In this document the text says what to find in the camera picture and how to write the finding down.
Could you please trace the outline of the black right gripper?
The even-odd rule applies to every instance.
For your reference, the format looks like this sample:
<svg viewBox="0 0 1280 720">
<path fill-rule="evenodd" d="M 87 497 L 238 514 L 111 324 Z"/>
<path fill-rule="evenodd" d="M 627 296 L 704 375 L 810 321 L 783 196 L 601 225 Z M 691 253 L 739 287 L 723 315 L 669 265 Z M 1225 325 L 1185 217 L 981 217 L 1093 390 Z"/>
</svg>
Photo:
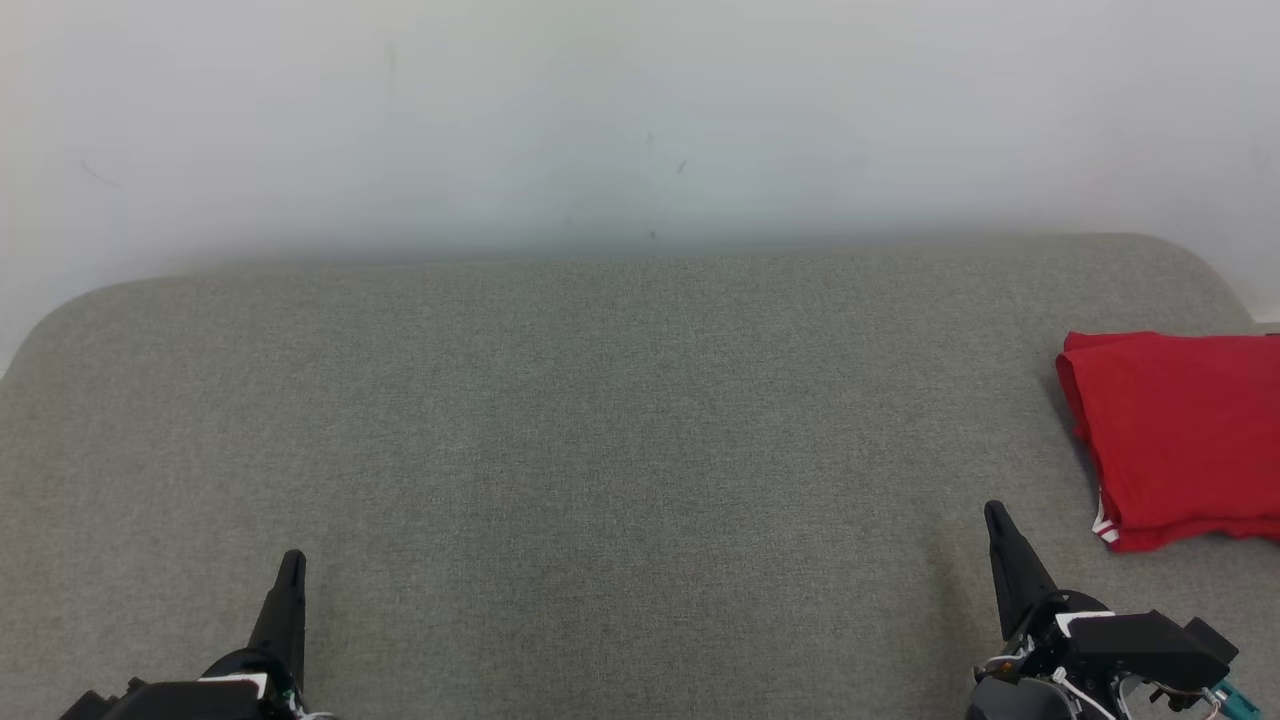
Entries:
<svg viewBox="0 0 1280 720">
<path fill-rule="evenodd" d="M 988 501 L 984 519 L 1004 648 L 988 659 L 988 674 L 1014 683 L 1023 676 L 1048 680 L 1066 667 L 1070 624 L 1111 618 L 1114 611 L 1088 594 L 1059 591 L 1030 542 L 1001 501 Z"/>
</svg>

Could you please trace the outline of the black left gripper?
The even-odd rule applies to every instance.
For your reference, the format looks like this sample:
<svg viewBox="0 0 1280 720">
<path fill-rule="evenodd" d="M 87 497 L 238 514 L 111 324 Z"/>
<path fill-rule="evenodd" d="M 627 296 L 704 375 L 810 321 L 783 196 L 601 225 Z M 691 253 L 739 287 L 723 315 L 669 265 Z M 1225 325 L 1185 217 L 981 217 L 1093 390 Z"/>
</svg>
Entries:
<svg viewBox="0 0 1280 720">
<path fill-rule="evenodd" d="M 219 659 L 201 683 L 250 683 L 257 692 L 255 719 L 303 719 L 306 556 L 284 553 L 250 635 L 247 648 Z"/>
</svg>

